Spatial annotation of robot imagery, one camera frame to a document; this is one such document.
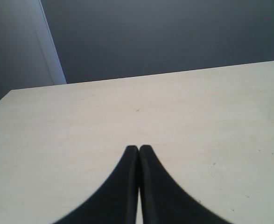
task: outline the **table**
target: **table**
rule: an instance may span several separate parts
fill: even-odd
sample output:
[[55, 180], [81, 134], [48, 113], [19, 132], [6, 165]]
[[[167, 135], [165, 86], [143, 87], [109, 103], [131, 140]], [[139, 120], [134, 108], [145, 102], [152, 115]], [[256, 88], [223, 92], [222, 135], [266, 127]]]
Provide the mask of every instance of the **table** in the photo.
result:
[[129, 144], [152, 145], [178, 184], [229, 221], [274, 223], [274, 61], [10, 91], [0, 223], [56, 221]]

